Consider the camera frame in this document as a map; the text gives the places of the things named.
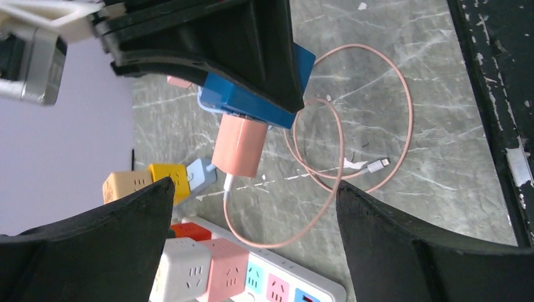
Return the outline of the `small pink charger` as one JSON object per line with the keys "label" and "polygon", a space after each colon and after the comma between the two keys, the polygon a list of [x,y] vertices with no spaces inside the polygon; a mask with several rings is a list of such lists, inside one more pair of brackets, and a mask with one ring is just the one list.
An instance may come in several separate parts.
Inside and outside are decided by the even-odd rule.
{"label": "small pink charger", "polygon": [[233,176],[255,178],[267,132],[266,123],[223,115],[212,164]]}

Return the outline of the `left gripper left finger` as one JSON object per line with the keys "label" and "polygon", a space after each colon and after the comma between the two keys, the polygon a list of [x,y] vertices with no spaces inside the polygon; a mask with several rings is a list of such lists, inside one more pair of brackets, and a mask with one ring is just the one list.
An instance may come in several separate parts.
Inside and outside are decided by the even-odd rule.
{"label": "left gripper left finger", "polygon": [[148,301],[173,212],[162,178],[68,219],[1,237],[2,301]]}

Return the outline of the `pink power strip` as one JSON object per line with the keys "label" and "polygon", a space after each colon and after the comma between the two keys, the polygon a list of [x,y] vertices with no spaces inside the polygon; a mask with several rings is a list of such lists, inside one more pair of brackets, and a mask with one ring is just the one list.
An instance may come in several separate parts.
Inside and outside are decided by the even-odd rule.
{"label": "pink power strip", "polygon": [[167,76],[167,83],[172,85],[172,86],[176,86],[176,87],[180,87],[180,88],[184,88],[184,89],[188,89],[189,87],[191,87],[193,85],[189,81],[180,79],[179,77],[173,77],[173,76],[170,76],[170,75]]}

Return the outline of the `blue cube adapter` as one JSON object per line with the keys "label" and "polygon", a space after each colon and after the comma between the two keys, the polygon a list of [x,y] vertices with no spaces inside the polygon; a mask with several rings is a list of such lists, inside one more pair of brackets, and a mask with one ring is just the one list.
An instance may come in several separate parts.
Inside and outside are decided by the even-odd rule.
{"label": "blue cube adapter", "polygon": [[290,97],[286,108],[267,101],[213,73],[207,75],[197,95],[197,103],[207,111],[241,116],[265,122],[269,126],[290,129],[297,112],[304,107],[303,92],[307,87],[316,59],[312,52],[298,44],[294,45],[294,49],[302,93],[299,97]]}

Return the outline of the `peach cube adapter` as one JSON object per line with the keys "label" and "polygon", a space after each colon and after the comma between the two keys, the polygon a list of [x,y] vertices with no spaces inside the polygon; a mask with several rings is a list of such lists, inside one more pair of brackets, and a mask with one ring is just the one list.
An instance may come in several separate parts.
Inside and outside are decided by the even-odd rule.
{"label": "peach cube adapter", "polygon": [[112,172],[102,185],[104,204],[128,196],[152,183],[149,171]]}

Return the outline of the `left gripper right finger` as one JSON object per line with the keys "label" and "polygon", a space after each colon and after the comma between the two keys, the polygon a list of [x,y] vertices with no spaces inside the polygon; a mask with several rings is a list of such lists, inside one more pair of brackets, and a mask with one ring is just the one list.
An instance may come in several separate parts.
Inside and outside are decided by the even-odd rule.
{"label": "left gripper right finger", "polygon": [[468,237],[342,181],[336,213],[358,301],[532,301],[533,249]]}

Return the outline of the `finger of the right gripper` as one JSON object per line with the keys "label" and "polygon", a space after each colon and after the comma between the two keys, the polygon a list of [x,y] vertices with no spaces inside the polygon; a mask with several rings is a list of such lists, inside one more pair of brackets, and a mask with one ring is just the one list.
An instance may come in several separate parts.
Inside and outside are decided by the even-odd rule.
{"label": "finger of the right gripper", "polygon": [[91,26],[118,76],[212,73],[290,113],[304,106],[288,1],[102,1]]}

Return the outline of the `white power strip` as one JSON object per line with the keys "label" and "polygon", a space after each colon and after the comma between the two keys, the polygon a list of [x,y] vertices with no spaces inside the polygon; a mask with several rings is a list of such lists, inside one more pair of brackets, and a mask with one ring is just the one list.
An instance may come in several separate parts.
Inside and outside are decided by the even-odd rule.
{"label": "white power strip", "polygon": [[242,243],[228,230],[203,218],[191,216],[192,222],[212,233],[212,238],[225,238],[249,251],[246,285],[232,301],[346,301],[342,285],[306,269],[270,250]]}

